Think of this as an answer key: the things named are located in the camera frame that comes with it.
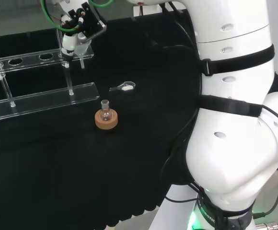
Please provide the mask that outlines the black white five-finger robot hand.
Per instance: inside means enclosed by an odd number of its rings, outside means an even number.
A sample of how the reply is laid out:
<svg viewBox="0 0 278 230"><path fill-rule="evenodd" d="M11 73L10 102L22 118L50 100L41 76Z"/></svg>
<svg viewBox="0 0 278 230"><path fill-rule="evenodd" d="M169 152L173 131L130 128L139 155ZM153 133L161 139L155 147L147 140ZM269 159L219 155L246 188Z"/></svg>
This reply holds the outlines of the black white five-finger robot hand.
<svg viewBox="0 0 278 230"><path fill-rule="evenodd" d="M83 62L94 38L106 31L107 21L93 11L87 0L53 0L54 6L62 9L57 29L60 42L60 55L63 62L77 57Z"/></svg>

